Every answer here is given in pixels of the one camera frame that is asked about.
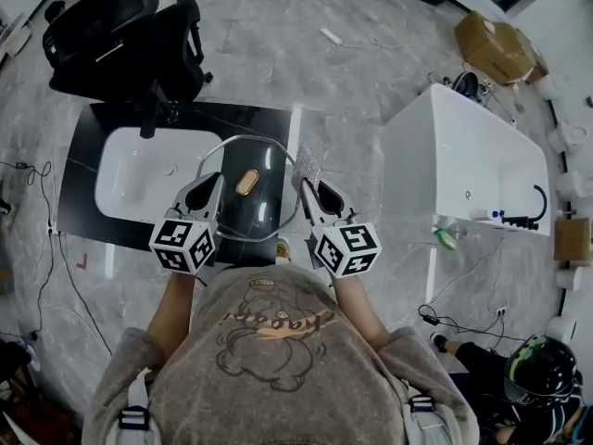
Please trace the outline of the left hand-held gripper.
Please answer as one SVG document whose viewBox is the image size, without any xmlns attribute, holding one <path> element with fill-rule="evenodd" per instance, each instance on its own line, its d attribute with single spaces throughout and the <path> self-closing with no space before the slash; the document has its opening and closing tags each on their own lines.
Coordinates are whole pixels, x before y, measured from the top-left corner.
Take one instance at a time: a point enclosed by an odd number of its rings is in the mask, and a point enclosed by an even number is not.
<svg viewBox="0 0 593 445">
<path fill-rule="evenodd" d="M 213 264 L 214 234 L 224 191 L 225 178 L 220 172 L 201 175 L 179 191 L 173 207 L 154 225 L 149 240 L 149 248 L 163 268 L 197 274 L 204 266 Z M 199 211 L 183 213 L 182 210 Z"/>
</svg>

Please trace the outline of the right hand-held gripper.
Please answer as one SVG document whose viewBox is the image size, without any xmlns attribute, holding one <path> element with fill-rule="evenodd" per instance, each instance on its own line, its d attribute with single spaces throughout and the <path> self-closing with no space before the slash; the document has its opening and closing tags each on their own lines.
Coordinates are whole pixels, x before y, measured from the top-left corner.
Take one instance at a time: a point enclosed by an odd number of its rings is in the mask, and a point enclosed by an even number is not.
<svg viewBox="0 0 593 445">
<path fill-rule="evenodd" d="M 314 226 L 311 232 L 313 259 L 334 278 L 367 273 L 381 254 L 381 243 L 373 224 L 354 222 L 327 225 L 326 213 L 338 217 L 355 213 L 347 195 L 329 181 L 319 181 L 318 196 L 310 181 L 303 179 L 300 196 L 305 217 Z"/>
</svg>

